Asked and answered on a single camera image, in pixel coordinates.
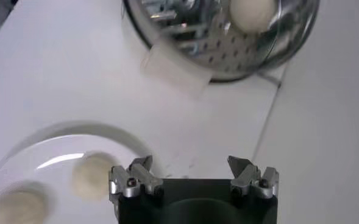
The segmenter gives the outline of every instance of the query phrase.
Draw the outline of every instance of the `bolt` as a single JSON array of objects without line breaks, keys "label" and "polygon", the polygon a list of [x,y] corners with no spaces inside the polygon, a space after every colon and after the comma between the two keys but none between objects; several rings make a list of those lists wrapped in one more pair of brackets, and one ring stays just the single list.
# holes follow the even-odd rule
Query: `bolt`
[{"label": "bolt", "polygon": [[232,194],[232,197],[233,197],[233,198],[240,198],[240,197],[241,197],[241,189],[238,188],[238,187],[234,187],[234,188],[231,190],[231,194]]},{"label": "bolt", "polygon": [[137,180],[133,177],[129,178],[128,181],[126,182],[126,185],[128,187],[134,187],[137,185]]},{"label": "bolt", "polygon": [[164,195],[164,190],[163,190],[163,188],[161,188],[161,187],[155,187],[155,189],[154,189],[154,196],[155,197],[157,197],[157,198],[162,198],[163,197],[163,195]]},{"label": "bolt", "polygon": [[259,186],[263,187],[263,188],[268,188],[269,187],[269,181],[266,179],[261,179],[259,181]]}]

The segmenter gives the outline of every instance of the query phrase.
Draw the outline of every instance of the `dough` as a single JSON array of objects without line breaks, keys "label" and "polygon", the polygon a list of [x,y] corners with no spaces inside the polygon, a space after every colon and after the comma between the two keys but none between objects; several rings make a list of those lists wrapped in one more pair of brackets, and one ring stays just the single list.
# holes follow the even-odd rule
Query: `dough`
[{"label": "dough", "polygon": [[12,192],[0,198],[0,224],[42,224],[47,210],[41,195]]},{"label": "dough", "polygon": [[114,166],[109,155],[95,154],[86,157],[73,170],[74,193],[86,200],[102,200],[108,195],[108,172]]},{"label": "dough", "polygon": [[231,0],[230,5],[233,22],[246,33],[267,31],[276,11],[275,0]]}]

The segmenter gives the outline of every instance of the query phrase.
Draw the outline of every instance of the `white surface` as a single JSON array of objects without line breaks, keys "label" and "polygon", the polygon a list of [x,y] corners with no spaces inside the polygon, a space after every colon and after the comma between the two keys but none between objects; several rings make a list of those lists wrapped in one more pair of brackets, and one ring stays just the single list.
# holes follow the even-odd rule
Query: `white surface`
[{"label": "white surface", "polygon": [[[99,201],[84,200],[75,195],[71,187],[72,172],[81,157],[72,158],[70,155],[83,156],[94,152],[108,153],[125,167],[138,157],[125,146],[98,136],[73,135],[49,139],[20,151],[0,168],[0,192],[13,185],[42,191],[49,200],[50,208],[45,224],[113,223],[113,205],[107,197]],[[48,165],[48,161],[60,156],[63,159]],[[35,184],[42,186],[41,189],[37,189]]]},{"label": "white surface", "polygon": [[359,0],[321,2],[255,162],[280,172],[279,223],[359,223]]},{"label": "white surface", "polygon": [[114,138],[118,128],[137,136],[134,150],[152,152],[173,177],[226,178],[227,155],[252,156],[276,87],[251,77],[190,99],[149,79],[140,71],[147,51],[121,25],[120,5],[16,5],[0,30],[0,160],[63,129],[91,132],[73,128],[89,124]]}]

